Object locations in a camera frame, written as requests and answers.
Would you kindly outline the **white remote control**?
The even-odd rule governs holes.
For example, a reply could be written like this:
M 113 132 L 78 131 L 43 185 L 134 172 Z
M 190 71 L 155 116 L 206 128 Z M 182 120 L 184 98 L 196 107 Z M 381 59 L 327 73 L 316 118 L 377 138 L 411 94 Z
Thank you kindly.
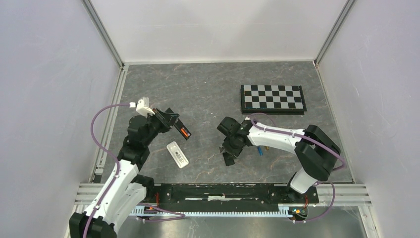
M 166 148 L 180 169 L 189 164 L 187 157 L 175 141 L 167 144 Z

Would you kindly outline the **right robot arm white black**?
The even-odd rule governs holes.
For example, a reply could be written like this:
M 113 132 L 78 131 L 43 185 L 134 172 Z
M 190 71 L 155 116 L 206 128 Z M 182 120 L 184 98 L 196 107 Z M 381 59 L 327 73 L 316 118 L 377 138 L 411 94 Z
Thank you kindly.
M 226 166 L 234 165 L 246 146 L 267 146 L 297 156 L 301 168 L 292 176 L 286 196 L 299 202 L 315 184 L 328 181 L 333 171 L 345 166 L 340 148 L 316 125 L 305 129 L 268 126 L 247 117 L 238 122 L 225 117 L 217 127 L 225 139 L 220 146 Z

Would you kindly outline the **orange battery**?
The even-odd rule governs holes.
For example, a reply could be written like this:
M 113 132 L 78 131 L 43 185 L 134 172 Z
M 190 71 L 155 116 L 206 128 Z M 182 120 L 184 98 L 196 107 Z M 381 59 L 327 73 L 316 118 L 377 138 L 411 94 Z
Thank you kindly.
M 181 132 L 186 136 L 186 137 L 189 137 L 190 136 L 190 134 L 189 134 L 189 132 L 185 129 L 185 128 L 181 128 Z

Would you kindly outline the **blue battery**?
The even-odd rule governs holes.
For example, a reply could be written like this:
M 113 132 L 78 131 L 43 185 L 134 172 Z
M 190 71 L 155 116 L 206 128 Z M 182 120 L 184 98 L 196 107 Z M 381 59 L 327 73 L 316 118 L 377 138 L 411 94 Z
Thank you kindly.
M 262 156 L 262 155 L 263 155 L 263 151 L 262 151 L 262 148 L 261 148 L 260 146 L 258 146 L 258 152 L 259 152 L 259 155 L 260 155 L 260 156 Z

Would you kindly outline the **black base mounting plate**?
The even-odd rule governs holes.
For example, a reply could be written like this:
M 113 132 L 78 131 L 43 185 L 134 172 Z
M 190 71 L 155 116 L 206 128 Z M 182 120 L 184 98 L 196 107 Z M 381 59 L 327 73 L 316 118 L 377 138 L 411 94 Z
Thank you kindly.
M 314 187 L 299 194 L 275 183 L 162 183 L 147 189 L 147 204 L 173 212 L 274 212 L 278 205 L 317 204 Z

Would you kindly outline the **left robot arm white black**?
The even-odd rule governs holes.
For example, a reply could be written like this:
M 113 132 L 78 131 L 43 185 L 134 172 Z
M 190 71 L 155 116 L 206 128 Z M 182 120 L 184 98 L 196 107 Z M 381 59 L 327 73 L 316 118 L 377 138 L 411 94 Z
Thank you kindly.
M 139 174 L 146 162 L 149 145 L 160 134 L 179 122 L 171 108 L 152 109 L 129 120 L 127 136 L 116 157 L 113 173 L 82 213 L 69 219 L 72 238 L 115 238 L 132 210 L 141 201 L 150 202 L 156 195 L 154 180 Z

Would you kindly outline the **black battery cover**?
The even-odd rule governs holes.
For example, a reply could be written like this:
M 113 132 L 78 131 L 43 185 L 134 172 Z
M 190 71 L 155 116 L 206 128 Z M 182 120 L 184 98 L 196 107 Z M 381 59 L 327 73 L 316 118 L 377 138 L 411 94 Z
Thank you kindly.
M 227 152 L 224 152 L 222 155 L 226 166 L 232 166 L 235 164 L 235 157 L 233 155 Z

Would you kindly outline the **black white chessboard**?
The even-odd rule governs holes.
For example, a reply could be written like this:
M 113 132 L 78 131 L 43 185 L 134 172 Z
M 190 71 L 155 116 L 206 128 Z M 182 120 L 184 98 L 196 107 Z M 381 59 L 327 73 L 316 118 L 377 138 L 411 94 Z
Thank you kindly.
M 242 85 L 240 98 L 244 115 L 303 115 L 307 111 L 301 85 Z

